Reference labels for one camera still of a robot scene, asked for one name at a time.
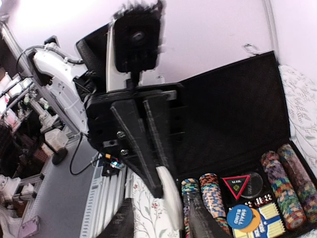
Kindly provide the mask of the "orange big blind button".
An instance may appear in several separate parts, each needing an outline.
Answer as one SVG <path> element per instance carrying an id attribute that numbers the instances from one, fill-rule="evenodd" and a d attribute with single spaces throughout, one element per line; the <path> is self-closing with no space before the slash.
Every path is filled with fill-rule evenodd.
<path id="1" fill-rule="evenodd" d="M 260 225 L 260 222 L 261 222 L 260 213 L 254 208 L 251 208 L 251 210 L 253 213 L 253 218 L 248 226 L 240 230 L 243 233 L 253 232 Z"/>

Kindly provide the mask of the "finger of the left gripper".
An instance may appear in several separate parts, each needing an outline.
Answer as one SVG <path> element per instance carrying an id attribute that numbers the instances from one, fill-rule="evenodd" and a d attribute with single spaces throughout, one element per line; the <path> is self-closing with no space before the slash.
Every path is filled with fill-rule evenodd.
<path id="1" fill-rule="evenodd" d="M 136 103 L 134 101 L 116 101 L 112 103 L 110 109 L 124 132 L 130 148 L 137 156 L 132 161 L 126 159 L 128 167 L 143 180 L 153 197 L 162 198 L 163 187 Z"/>
<path id="2" fill-rule="evenodd" d="M 159 163 L 167 167 L 169 171 L 173 171 L 168 102 L 166 100 L 144 100 L 143 104 Z"/>

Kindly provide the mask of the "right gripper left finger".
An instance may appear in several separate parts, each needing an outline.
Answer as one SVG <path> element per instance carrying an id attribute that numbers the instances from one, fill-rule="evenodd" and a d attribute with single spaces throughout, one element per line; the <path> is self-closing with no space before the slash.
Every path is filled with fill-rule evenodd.
<path id="1" fill-rule="evenodd" d="M 134 212 L 131 198 L 126 198 L 106 228 L 97 238 L 133 238 Z"/>

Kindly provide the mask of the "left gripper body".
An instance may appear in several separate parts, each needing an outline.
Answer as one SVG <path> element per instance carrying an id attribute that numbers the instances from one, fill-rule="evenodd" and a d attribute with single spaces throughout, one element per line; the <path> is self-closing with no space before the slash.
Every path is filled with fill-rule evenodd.
<path id="1" fill-rule="evenodd" d="M 172 153 L 176 137 L 184 130 L 176 117 L 184 111 L 180 83 L 145 85 L 145 73 L 158 66 L 165 2 L 127 3 L 112 21 L 76 43 L 88 71 L 75 84 L 84 100 L 88 123 L 88 141 L 102 153 L 136 156 L 124 132 L 111 112 L 116 101 L 134 101 L 143 120 L 148 142 L 157 157 L 144 100 L 166 100 Z"/>

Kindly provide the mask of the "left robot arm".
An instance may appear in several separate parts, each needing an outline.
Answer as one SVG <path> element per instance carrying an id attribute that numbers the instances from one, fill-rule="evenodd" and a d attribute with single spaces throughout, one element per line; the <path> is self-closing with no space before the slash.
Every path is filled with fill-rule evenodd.
<path id="1" fill-rule="evenodd" d="M 54 110 L 115 168 L 135 172 L 155 198 L 178 197 L 175 150 L 185 111 L 180 83 L 142 85 L 158 66 L 165 2 L 128 3 L 77 43 L 75 59 L 56 37 L 23 52 Z"/>

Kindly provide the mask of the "blue small blind button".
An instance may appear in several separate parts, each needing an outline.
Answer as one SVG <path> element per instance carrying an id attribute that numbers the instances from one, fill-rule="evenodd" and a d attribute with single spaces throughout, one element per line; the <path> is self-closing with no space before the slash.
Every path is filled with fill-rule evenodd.
<path id="1" fill-rule="evenodd" d="M 253 212 L 246 205 L 236 205 L 227 214 L 227 223 L 233 229 L 246 228 L 253 219 Z"/>

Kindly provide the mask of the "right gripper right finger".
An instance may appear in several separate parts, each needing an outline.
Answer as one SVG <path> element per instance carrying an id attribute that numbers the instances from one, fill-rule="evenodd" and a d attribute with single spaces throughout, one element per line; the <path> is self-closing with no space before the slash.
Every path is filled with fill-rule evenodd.
<path id="1" fill-rule="evenodd" d="M 231 238 L 226 233 L 203 204 L 202 198 L 197 192 L 183 194 L 184 207 L 187 218 L 187 238 Z"/>

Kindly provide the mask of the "white dealer button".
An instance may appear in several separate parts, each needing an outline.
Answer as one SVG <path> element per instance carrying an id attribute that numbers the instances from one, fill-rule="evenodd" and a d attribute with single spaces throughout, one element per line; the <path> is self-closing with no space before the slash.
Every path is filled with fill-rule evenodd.
<path id="1" fill-rule="evenodd" d="M 183 206 L 175 180 L 165 166 L 156 167 L 163 187 L 163 203 L 173 230 L 183 230 Z"/>

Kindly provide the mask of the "black poker chip case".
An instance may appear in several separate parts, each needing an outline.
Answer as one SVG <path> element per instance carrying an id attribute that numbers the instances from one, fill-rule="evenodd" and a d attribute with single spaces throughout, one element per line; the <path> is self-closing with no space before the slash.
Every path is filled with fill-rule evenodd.
<path id="1" fill-rule="evenodd" d="M 291 143 L 284 86 L 274 52 L 182 80 L 184 135 L 176 137 L 178 180 L 214 173 L 219 179 L 255 171 L 272 193 L 260 159 Z"/>

